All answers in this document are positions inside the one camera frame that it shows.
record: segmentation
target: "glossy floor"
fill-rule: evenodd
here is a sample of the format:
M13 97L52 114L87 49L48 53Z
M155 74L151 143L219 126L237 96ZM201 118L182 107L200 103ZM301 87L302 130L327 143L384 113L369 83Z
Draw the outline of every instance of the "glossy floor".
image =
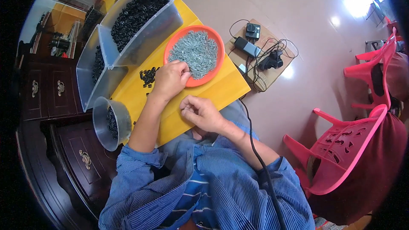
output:
M278 38L294 42L299 57L264 93L244 99L260 139L286 155L282 143L288 134L312 146L330 127L312 114L317 107L341 120L364 115L351 102L365 103L365 84L345 79L344 67L355 64L355 55L365 52L365 41L386 39L388 32L375 15L366 20L349 9L359 0L183 0L224 42L229 27L239 19L256 19ZM245 22L232 28L235 34Z

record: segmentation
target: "orange plate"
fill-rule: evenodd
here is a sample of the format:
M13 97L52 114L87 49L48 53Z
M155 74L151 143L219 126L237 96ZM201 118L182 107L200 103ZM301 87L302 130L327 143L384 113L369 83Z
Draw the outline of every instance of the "orange plate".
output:
M186 87L195 87L199 86L202 84L207 83L210 81L213 77L216 76L216 74L219 72L220 68L222 67L223 60L225 58L225 45L223 44L222 38L220 35L212 28L204 26L204 25L193 25L193 26L187 26L186 28L182 28L180 31L178 31L171 39L169 40L168 44L165 47L165 54L163 56L163 64L165 65L168 63L168 56L169 56L169 51L173 48L173 45L183 36L185 36L189 31L206 31L207 35L209 38L214 39L214 41L217 44L217 63L216 63L216 68L207 73L202 79L194 80L192 77L187 80Z

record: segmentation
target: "cabinet door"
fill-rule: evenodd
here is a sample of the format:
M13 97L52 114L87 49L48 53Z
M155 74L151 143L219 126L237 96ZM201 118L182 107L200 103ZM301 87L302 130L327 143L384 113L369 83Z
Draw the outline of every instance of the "cabinet door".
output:
M48 114L50 117L77 113L74 99L72 67L50 65L47 85Z
M28 63L27 82L23 88L23 120L44 118L48 116L46 87L47 70L45 64Z
M92 121L59 127L57 132L74 177L99 214L117 174L116 160L121 147L114 152L105 150L96 137Z

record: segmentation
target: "drawer handle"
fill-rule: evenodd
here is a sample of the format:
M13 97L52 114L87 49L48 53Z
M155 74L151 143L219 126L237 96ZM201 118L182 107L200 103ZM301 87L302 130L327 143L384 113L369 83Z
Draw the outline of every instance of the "drawer handle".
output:
M58 96L61 96L61 94L65 91L65 86L64 83L58 80L57 82L57 90L58 90Z
M36 93L38 93L38 83L36 80L33 80L33 85L32 85L32 89L33 93L31 94L31 97L35 97Z
M87 169L91 169L89 166L91 165L91 158L89 158L88 153L87 152L83 152L82 150L79 151L79 154L82 156L82 161L85 162L85 167L87 167Z

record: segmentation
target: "dark wood furniture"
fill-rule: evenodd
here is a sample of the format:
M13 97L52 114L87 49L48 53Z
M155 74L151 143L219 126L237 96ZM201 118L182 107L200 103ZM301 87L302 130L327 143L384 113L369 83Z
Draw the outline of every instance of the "dark wood furniture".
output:
M121 147L105 150L92 112L83 112L77 61L24 55L16 138L27 182L51 223L59 229L97 229Z

